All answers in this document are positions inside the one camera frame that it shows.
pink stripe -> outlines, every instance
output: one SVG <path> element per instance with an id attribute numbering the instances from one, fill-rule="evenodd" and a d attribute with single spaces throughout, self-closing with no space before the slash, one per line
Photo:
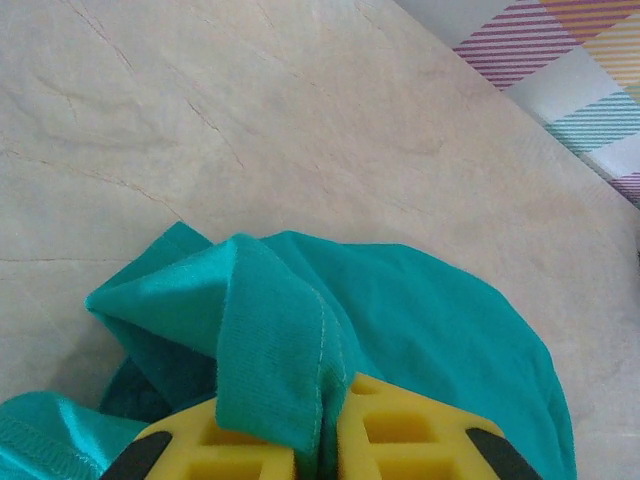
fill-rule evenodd
<path id="1" fill-rule="evenodd" d="M 578 35 L 531 35 L 529 37 L 507 37 L 507 38 L 479 38 L 475 40 L 465 40 L 460 45 L 477 43 L 499 43 L 499 42 L 526 42 L 529 40 L 573 40 L 574 38 L 593 37 L 593 33 L 580 33 Z"/>
<path id="2" fill-rule="evenodd" d="M 522 45 L 479 45 L 477 47 L 456 47 L 453 50 L 455 52 L 460 51 L 472 51 L 472 50 L 509 50 L 512 49 L 514 52 L 518 50 L 522 50 L 523 48 L 543 48 L 543 47 L 575 47 L 579 45 L 578 42 L 550 42 L 550 43 L 528 43 Z"/>
<path id="3" fill-rule="evenodd" d="M 548 13 L 547 11 L 532 12 L 532 13 L 512 13 L 508 15 L 497 15 L 493 17 L 494 20 L 502 20 L 508 18 L 531 18 L 531 17 L 547 17 L 549 15 L 571 15 L 576 13 L 598 13 L 598 12 L 617 12 L 620 10 L 633 10 L 639 8 L 639 6 L 631 7 L 601 7 L 601 8 L 586 8 L 576 12 L 576 10 L 561 10 L 559 12 Z"/>
<path id="4" fill-rule="evenodd" d="M 546 50 L 544 52 L 521 52 L 521 51 L 517 51 L 514 50 L 513 52 L 485 52 L 485 53 L 465 53 L 465 52 L 461 52 L 458 53 L 461 57 L 463 58 L 487 58 L 490 60 L 496 59 L 496 60 L 502 60 L 503 58 L 509 58 L 509 57 L 513 57 L 513 56 L 522 56 L 522 55 L 527 55 L 527 54 L 531 54 L 531 55 L 540 55 L 540 54 L 552 54 L 552 55 L 556 55 L 555 58 L 558 58 L 560 55 L 570 52 L 572 50 L 572 48 L 563 48 L 561 50 Z"/>
<path id="5" fill-rule="evenodd" d="M 496 59 L 495 57 L 491 57 L 490 60 L 467 60 L 467 63 L 469 65 L 477 65 L 479 63 L 487 63 L 487 62 L 491 62 L 491 63 L 518 63 L 518 62 L 553 62 L 556 58 L 558 58 L 557 56 L 554 57 L 531 57 L 531 58 L 527 58 L 527 57 L 520 57 L 520 58 L 498 58 Z"/>
<path id="6" fill-rule="evenodd" d="M 596 28 L 596 29 L 600 29 L 600 30 L 604 30 L 605 28 L 609 28 L 611 26 L 610 23 L 607 24 L 603 24 L 603 25 L 590 25 L 588 28 Z M 565 32 L 566 33 L 567 29 L 564 27 L 553 27 L 553 28 L 531 28 L 531 29 L 519 29 L 519 30 L 509 30 L 509 29 L 505 29 L 505 30 L 491 30 L 489 32 L 487 31 L 479 31 L 476 33 L 472 33 L 471 36 L 472 37 L 480 37 L 480 36 L 489 36 L 489 35 L 510 35 L 510 34 L 520 34 L 520 33 L 543 33 L 543 32 Z"/>
<path id="7" fill-rule="evenodd" d="M 625 0 L 612 0 L 612 1 L 624 2 Z M 602 3 L 607 3 L 607 2 L 606 1 L 603 2 L 602 0 L 574 0 L 572 2 L 553 2 L 547 5 L 533 3 L 529 5 L 511 5 L 510 7 L 507 7 L 505 10 L 525 10 L 525 9 L 531 9 L 531 8 L 540 8 L 541 6 L 542 7 L 545 7 L 545 6 L 573 7 L 576 5 L 594 5 L 594 4 L 602 4 Z M 636 5 L 632 5 L 631 7 L 618 7 L 618 8 L 636 8 Z"/>
<path id="8" fill-rule="evenodd" d="M 578 23 L 589 23 L 589 22 L 601 22 L 603 20 L 622 20 L 624 18 L 627 18 L 627 14 L 626 13 L 620 13 L 618 15 L 603 15 L 601 17 L 598 18 L 572 18 L 571 22 L 578 22 Z M 530 20 L 528 22 L 493 22 L 493 23 L 487 23 L 486 25 L 483 25 L 482 28 L 499 28 L 499 27 L 526 27 L 527 25 L 558 25 L 558 20 L 557 19 L 553 19 L 553 20 Z"/>

striped fabric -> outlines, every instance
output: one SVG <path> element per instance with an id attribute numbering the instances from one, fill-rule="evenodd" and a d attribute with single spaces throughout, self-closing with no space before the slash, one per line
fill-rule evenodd
<path id="1" fill-rule="evenodd" d="M 624 195 L 631 203 L 640 204 L 640 173 L 632 173 L 609 182 L 613 188 Z"/>
<path id="2" fill-rule="evenodd" d="M 492 16 L 454 51 L 640 206 L 640 0 L 513 0 Z"/>
<path id="3" fill-rule="evenodd" d="M 576 155 L 640 132 L 640 105 L 616 92 L 545 126 Z"/>

purple stripe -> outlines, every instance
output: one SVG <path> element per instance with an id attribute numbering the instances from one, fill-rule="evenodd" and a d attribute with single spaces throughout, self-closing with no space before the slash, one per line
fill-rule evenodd
<path id="1" fill-rule="evenodd" d="M 570 52 L 571 50 L 573 50 L 572 48 L 563 48 L 560 50 L 546 50 L 544 52 L 521 52 L 521 51 L 513 51 L 513 52 L 485 52 L 485 53 L 458 53 L 461 57 L 463 58 L 488 58 L 490 60 L 493 59 L 501 59 L 501 58 L 509 58 L 509 57 L 513 57 L 513 56 L 522 56 L 522 55 L 526 55 L 527 53 L 530 53 L 532 55 L 540 55 L 540 54 L 553 54 L 556 55 L 555 58 L 558 58 L 560 55 L 563 55 L 567 52 Z"/>
<path id="2" fill-rule="evenodd" d="M 537 69 L 545 66 L 546 65 L 525 65 L 523 67 L 518 67 L 518 66 L 512 67 L 511 65 L 508 65 L 507 67 L 490 67 L 490 68 L 473 67 L 473 68 L 475 68 L 478 72 L 487 73 L 487 75 L 497 75 L 497 74 L 503 74 L 503 73 L 518 73 L 522 75 L 529 75 L 530 73 L 534 73 Z"/>
<path id="3" fill-rule="evenodd" d="M 603 20 L 622 20 L 627 18 L 628 15 L 626 13 L 620 13 L 618 15 L 603 15 L 602 17 L 591 17 L 591 18 L 572 18 L 571 20 L 567 20 L 570 22 L 579 22 L 579 23 L 589 23 L 589 22 L 601 22 Z M 528 25 L 558 25 L 560 23 L 557 19 L 553 20 L 531 20 L 528 22 L 494 22 L 487 23 L 482 26 L 482 28 L 499 28 L 499 27 L 526 27 Z"/>
<path id="4" fill-rule="evenodd" d="M 600 30 L 604 30 L 605 28 L 609 28 L 611 26 L 610 23 L 607 24 L 603 24 L 603 25 L 590 25 L 589 27 L 569 27 L 569 28 L 564 28 L 564 27 L 553 27 L 553 28 L 531 28 L 531 29 L 520 29 L 520 30 L 509 30 L 509 29 L 505 29 L 505 30 L 492 30 L 489 32 L 486 31 L 479 31 L 476 33 L 472 33 L 471 36 L 472 37 L 480 37 L 480 36 L 489 36 L 489 35 L 510 35 L 510 34 L 519 34 L 519 33 L 543 33 L 543 32 L 566 32 L 567 30 L 581 30 L 581 29 L 586 29 L 586 28 L 595 28 L 595 29 L 600 29 Z"/>
<path id="5" fill-rule="evenodd" d="M 543 47 L 575 47 L 580 45 L 579 42 L 550 42 L 550 43 L 529 43 L 522 45 L 479 45 L 475 47 L 456 47 L 453 49 L 454 52 L 460 51 L 473 51 L 473 50 L 509 50 L 513 51 L 522 50 L 523 48 L 543 48 Z"/>
<path id="6" fill-rule="evenodd" d="M 623 2 L 627 2 L 627 3 L 632 3 L 630 0 L 613 0 L 615 3 L 623 3 Z M 607 3 L 606 1 L 602 1 L 602 0 L 575 0 L 572 2 L 549 2 L 546 3 L 544 5 L 540 4 L 540 3 L 532 3 L 529 5 L 511 5 L 510 7 L 507 7 L 505 10 L 525 10 L 525 9 L 531 9 L 531 8 L 539 8 L 540 6 L 543 7 L 573 7 L 576 5 L 602 5 L 603 3 Z M 631 5 L 631 8 L 637 8 L 637 5 Z"/>
<path id="7" fill-rule="evenodd" d="M 526 42 L 529 40 L 573 40 L 574 38 L 593 37 L 593 33 L 580 33 L 578 35 L 531 35 L 529 37 L 507 37 L 507 38 L 479 38 L 476 40 L 465 40 L 460 45 L 476 43 L 498 43 L 498 42 Z"/>
<path id="8" fill-rule="evenodd" d="M 532 13 L 512 13 L 508 15 L 497 15 L 493 17 L 494 20 L 502 20 L 507 18 L 531 18 L 531 17 L 546 17 L 549 15 L 571 15 L 576 13 L 598 13 L 598 12 L 617 12 L 620 10 L 635 10 L 636 8 L 640 8 L 640 6 L 631 6 L 631 7 L 601 7 L 601 8 L 587 8 L 584 10 L 576 11 L 576 10 L 561 10 L 559 12 L 532 12 Z"/>
<path id="9" fill-rule="evenodd" d="M 477 65 L 479 63 L 487 63 L 487 62 L 491 62 L 491 63 L 547 62 L 548 63 L 548 62 L 553 62 L 556 58 L 558 57 L 557 56 L 532 57 L 532 58 L 521 57 L 521 58 L 496 59 L 495 57 L 492 56 L 490 60 L 467 60 L 467 63 L 469 65 Z"/>
<path id="10" fill-rule="evenodd" d="M 483 75 L 483 77 L 490 82 L 517 82 L 518 80 L 522 80 L 525 75 L 522 75 L 520 77 L 488 77 L 486 75 Z"/>

seam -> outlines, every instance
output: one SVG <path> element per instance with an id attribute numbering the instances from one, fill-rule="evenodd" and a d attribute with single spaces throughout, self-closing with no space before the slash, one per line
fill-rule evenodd
<path id="1" fill-rule="evenodd" d="M 325 334 L 326 334 L 326 321 L 325 321 L 325 311 L 324 304 L 322 302 L 322 298 L 319 293 L 312 287 L 313 293 L 316 295 L 318 299 L 318 305 L 322 310 L 321 313 L 321 322 L 322 322 L 322 333 L 320 335 L 320 354 L 318 356 L 318 368 L 316 371 L 316 415 L 315 421 L 313 425 L 313 440 L 312 447 L 315 450 L 315 447 L 318 445 L 320 441 L 320 425 L 321 425 L 321 406 L 322 406 L 322 394 L 321 394 L 321 386 L 320 386 L 320 372 L 322 370 L 322 359 L 324 357 L 324 343 L 325 343 Z"/>
<path id="2" fill-rule="evenodd" d="M 102 472 L 93 459 L 6 414 L 0 416 L 0 443 L 61 479 L 94 479 Z"/>

square hole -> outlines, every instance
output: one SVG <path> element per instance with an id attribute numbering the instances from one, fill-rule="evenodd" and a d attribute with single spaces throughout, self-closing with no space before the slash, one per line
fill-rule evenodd
<path id="1" fill-rule="evenodd" d="M 382 480 L 460 480 L 453 461 L 379 460 L 378 469 Z"/>
<path id="2" fill-rule="evenodd" d="M 260 462 L 197 462 L 189 468 L 187 480 L 260 480 L 262 464 Z"/>
<path id="3" fill-rule="evenodd" d="M 205 428 L 201 445 L 265 445 L 267 442 L 246 433 L 225 430 L 211 420 Z"/>
<path id="4" fill-rule="evenodd" d="M 364 418 L 371 443 L 426 443 L 435 438 L 425 419 L 415 413 L 378 412 Z"/>

